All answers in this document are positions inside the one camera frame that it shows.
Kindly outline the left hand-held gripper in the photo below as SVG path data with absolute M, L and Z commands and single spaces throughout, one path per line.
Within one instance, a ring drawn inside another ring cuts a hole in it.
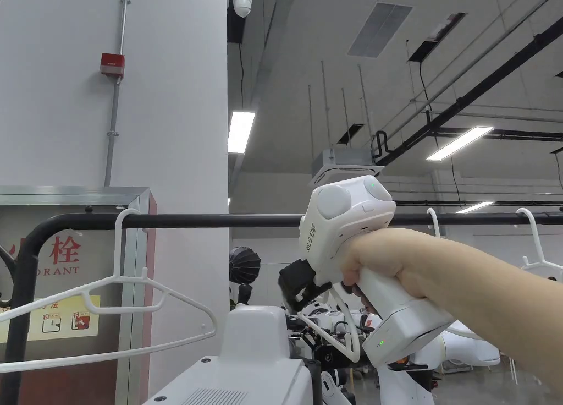
M 290 356 L 280 307 L 243 306 L 226 319 L 220 352 L 199 359 L 148 404 L 314 404 L 312 376 Z

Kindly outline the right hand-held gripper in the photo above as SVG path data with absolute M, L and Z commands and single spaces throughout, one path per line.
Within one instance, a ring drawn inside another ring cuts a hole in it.
M 376 306 L 382 322 L 360 342 L 352 315 L 334 286 L 343 281 L 340 266 L 351 241 L 387 227 L 395 209 L 390 194 L 372 175 L 316 188 L 299 225 L 299 259 L 279 273 L 285 305 L 354 363 L 362 352 L 375 367 L 408 357 L 454 321 L 449 313 L 427 299 L 408 294 L 397 279 L 362 269 L 358 287 Z M 351 333 L 350 347 L 302 313 L 310 301 L 324 292 L 331 293 L 344 314 Z

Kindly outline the person's right hand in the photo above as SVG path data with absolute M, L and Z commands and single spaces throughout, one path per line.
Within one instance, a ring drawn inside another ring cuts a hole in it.
M 362 270 L 396 279 L 416 298 L 444 305 L 447 298 L 443 275 L 446 240 L 407 228 L 384 228 L 354 239 L 341 265 L 343 284 L 358 295 Z

